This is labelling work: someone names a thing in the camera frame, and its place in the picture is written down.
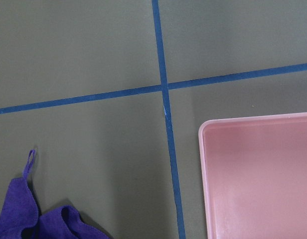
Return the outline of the purple microfiber cloth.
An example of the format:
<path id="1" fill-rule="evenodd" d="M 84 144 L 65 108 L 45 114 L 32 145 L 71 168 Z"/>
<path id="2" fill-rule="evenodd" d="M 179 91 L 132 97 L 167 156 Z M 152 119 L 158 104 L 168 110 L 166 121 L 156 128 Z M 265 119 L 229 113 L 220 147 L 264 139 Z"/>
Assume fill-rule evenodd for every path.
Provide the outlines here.
<path id="1" fill-rule="evenodd" d="M 0 213 L 0 239 L 108 239 L 105 232 L 84 223 L 72 206 L 39 214 L 27 182 L 35 154 L 30 150 L 22 176 L 9 183 Z"/>

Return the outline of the pink plastic box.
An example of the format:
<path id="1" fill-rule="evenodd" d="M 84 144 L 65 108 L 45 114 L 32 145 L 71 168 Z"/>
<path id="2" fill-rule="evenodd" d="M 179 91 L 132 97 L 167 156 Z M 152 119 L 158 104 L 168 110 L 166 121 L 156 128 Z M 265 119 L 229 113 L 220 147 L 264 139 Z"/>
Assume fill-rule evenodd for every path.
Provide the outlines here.
<path id="1" fill-rule="evenodd" d="M 204 122 L 210 239 L 307 239 L 307 112 Z"/>

